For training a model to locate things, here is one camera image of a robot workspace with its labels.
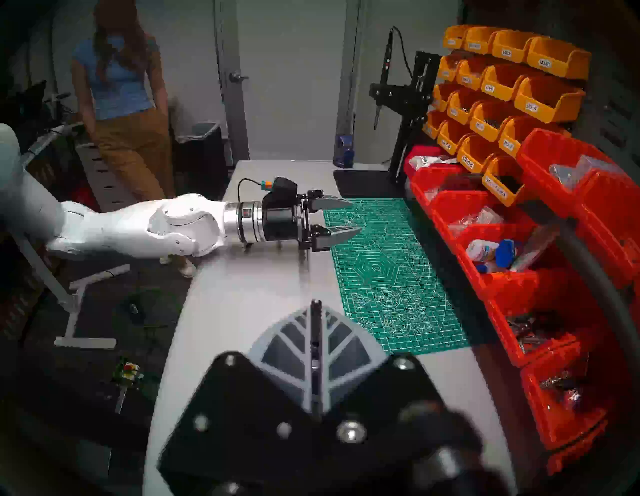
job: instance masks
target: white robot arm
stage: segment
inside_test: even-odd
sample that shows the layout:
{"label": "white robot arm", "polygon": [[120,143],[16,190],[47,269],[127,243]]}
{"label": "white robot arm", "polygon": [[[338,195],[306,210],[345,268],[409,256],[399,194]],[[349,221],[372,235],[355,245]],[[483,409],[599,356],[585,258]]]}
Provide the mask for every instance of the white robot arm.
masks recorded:
{"label": "white robot arm", "polygon": [[351,205],[320,190],[298,194],[279,177],[261,202],[212,202],[188,194],[96,213],[74,202],[59,203],[20,164],[17,139],[0,124],[0,211],[13,228],[47,243],[58,255],[115,251],[135,258],[201,257],[225,243],[296,239],[301,249],[329,250],[360,228],[310,225],[308,214]]}

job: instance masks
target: trash can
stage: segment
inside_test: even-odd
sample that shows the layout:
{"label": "trash can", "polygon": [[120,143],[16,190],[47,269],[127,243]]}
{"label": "trash can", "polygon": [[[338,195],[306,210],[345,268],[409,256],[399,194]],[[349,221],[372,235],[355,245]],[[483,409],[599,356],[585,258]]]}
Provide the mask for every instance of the trash can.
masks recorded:
{"label": "trash can", "polygon": [[220,123],[199,122],[190,134],[176,136],[173,167],[178,195],[199,193],[221,200],[229,179]]}

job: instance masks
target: brown pants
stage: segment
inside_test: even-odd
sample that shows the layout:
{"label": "brown pants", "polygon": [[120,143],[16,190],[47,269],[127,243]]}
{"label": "brown pants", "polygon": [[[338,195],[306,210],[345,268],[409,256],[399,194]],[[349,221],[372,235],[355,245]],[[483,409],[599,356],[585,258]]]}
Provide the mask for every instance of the brown pants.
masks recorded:
{"label": "brown pants", "polygon": [[175,197],[169,125],[160,111],[99,120],[95,134],[100,155],[137,200]]}

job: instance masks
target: door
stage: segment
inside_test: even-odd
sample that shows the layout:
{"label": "door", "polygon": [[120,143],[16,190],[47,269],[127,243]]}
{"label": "door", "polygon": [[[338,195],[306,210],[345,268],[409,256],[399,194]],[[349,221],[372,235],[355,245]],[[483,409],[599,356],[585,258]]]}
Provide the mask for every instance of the door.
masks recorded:
{"label": "door", "polygon": [[332,159],[346,11],[347,0],[216,0],[234,162]]}

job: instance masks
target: woman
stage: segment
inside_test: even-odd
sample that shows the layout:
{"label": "woman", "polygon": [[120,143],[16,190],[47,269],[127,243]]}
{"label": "woman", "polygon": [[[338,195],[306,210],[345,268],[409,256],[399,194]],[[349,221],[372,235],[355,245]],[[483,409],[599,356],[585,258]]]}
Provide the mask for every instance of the woman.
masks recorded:
{"label": "woman", "polygon": [[[173,198],[169,107],[156,41],[140,27],[135,0],[100,0],[93,14],[95,36],[76,47],[71,64],[84,126],[137,200]],[[187,258],[174,259],[183,276],[193,277]]]}

